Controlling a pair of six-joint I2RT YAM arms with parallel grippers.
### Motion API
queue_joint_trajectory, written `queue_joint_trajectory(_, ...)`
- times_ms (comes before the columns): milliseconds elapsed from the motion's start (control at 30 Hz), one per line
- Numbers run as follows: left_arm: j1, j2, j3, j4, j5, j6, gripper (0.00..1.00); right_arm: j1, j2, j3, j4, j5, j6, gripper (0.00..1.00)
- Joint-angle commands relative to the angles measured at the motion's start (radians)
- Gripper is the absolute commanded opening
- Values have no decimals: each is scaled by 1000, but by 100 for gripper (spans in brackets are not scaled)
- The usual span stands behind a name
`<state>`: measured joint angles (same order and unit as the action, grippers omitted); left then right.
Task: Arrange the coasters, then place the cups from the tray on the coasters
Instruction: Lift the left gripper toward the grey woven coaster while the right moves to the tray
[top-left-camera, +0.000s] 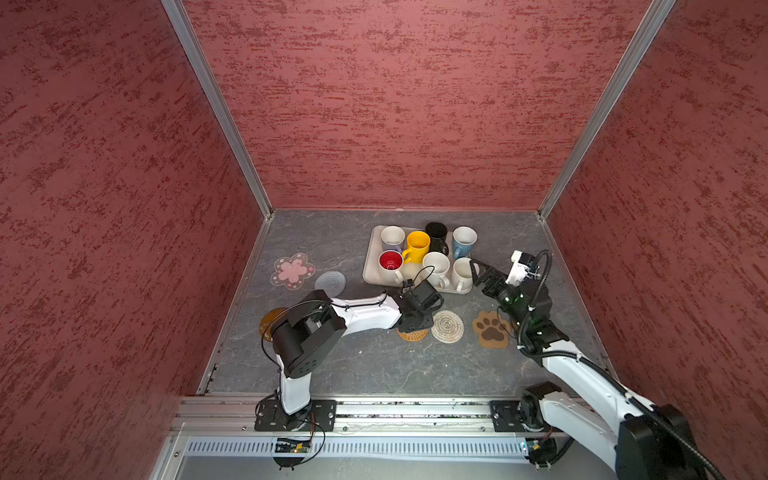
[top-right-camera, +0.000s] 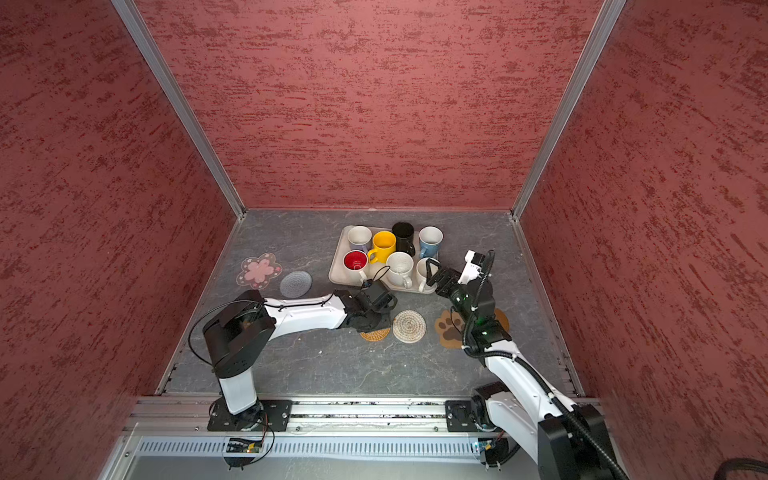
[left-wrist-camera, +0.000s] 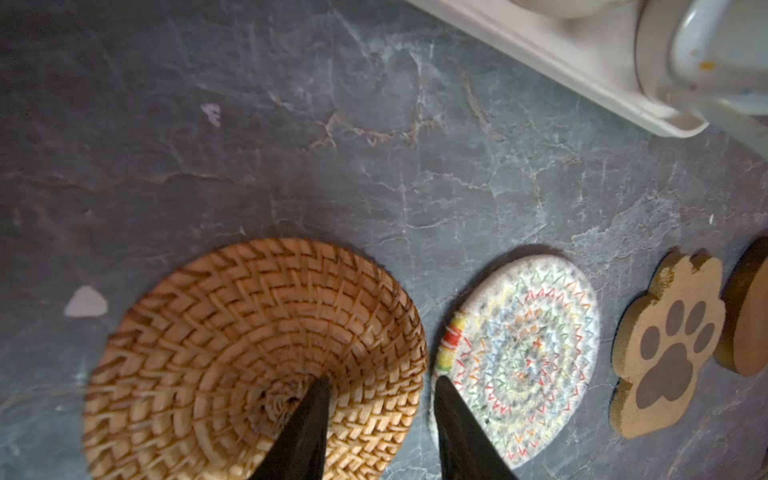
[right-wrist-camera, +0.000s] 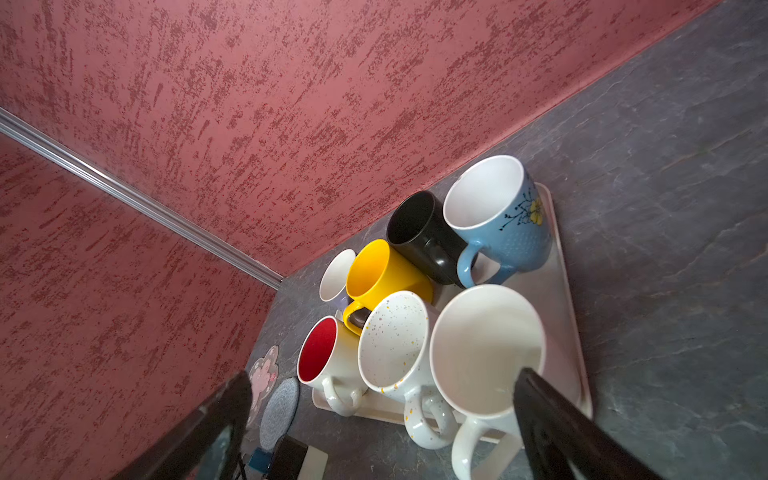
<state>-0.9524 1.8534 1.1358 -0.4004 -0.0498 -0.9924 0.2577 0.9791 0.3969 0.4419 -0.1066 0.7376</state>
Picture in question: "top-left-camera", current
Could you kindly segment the brown woven rattan coaster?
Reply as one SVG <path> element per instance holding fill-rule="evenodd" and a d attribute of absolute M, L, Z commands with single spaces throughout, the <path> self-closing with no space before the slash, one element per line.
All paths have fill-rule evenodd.
<path fill-rule="evenodd" d="M 396 330 L 398 336 L 407 342 L 419 342 L 426 338 L 429 334 L 428 329 L 417 330 L 413 332 L 403 332 L 399 329 Z"/>

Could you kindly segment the beige woven spiral coaster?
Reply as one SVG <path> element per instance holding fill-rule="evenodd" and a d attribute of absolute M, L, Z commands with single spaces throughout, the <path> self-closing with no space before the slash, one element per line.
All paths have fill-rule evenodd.
<path fill-rule="evenodd" d="M 464 322 L 455 312 L 440 310 L 433 315 L 431 333 L 439 342 L 454 344 L 463 337 L 464 331 Z"/>

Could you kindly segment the brown paw coaster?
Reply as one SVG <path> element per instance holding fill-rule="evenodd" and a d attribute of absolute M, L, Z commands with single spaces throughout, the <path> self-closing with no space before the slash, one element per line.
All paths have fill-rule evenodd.
<path fill-rule="evenodd" d="M 503 350 L 510 344 L 513 328 L 496 311 L 481 311 L 471 326 L 479 345 L 484 349 Z"/>

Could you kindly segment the grey round coaster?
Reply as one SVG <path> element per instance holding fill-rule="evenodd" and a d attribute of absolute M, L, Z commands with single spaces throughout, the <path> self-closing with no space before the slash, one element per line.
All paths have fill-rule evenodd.
<path fill-rule="evenodd" d="M 339 298 L 345 290 L 346 277 L 340 271 L 327 271 L 315 281 L 314 289 L 323 291 L 331 298 Z"/>

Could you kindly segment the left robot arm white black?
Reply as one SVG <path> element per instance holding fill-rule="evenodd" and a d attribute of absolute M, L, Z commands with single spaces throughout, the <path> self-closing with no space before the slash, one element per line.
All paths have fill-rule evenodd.
<path fill-rule="evenodd" d="M 315 290 L 297 304 L 268 312 L 260 323 L 268 356 L 278 368 L 277 401 L 292 417 L 309 408 L 311 375 L 345 336 L 369 330 L 415 333 L 430 329 L 444 304 L 434 288 L 387 288 L 378 296 L 345 300 Z"/>

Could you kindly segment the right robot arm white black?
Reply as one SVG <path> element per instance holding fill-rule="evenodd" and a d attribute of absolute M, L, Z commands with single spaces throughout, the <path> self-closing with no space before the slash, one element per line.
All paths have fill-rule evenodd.
<path fill-rule="evenodd" d="M 620 479 L 721 479 L 723 473 L 696 446 L 686 417 L 634 392 L 589 359 L 552 322 L 545 282 L 550 251 L 515 252 L 509 273 L 469 262 L 472 282 L 498 303 L 509 322 L 503 333 L 519 353 L 565 382 L 574 401 L 551 382 L 529 388 L 518 407 L 533 432 L 550 427 L 568 435 Z"/>

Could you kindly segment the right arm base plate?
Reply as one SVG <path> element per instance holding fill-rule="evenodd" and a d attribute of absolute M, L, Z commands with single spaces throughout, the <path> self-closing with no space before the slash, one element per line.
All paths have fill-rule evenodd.
<path fill-rule="evenodd" d="M 489 402 L 490 419 L 496 433 L 541 432 L 542 427 L 531 427 L 523 421 L 516 400 L 492 400 Z"/>

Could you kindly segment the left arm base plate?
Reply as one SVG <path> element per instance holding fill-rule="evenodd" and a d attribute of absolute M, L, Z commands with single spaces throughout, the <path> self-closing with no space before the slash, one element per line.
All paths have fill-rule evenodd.
<path fill-rule="evenodd" d="M 256 432 L 332 431 L 338 402 L 334 400 L 311 400 L 293 414 L 287 414 L 281 402 L 270 396 L 262 399 L 255 407 L 254 430 Z"/>

